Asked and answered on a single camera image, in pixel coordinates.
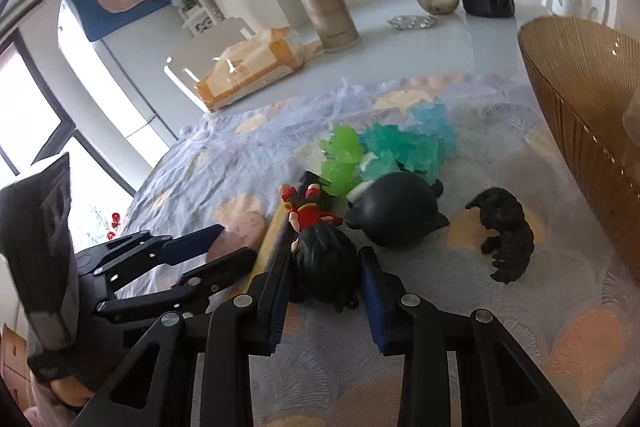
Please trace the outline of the person's left hand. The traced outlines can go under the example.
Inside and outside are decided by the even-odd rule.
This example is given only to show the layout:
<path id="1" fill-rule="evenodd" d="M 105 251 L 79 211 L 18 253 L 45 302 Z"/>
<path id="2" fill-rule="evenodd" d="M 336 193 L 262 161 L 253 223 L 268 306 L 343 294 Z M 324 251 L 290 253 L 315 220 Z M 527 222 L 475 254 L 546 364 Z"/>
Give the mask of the person's left hand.
<path id="1" fill-rule="evenodd" d="M 94 396 L 93 391 L 73 376 L 51 381 L 50 388 L 56 399 L 69 407 L 84 407 Z"/>

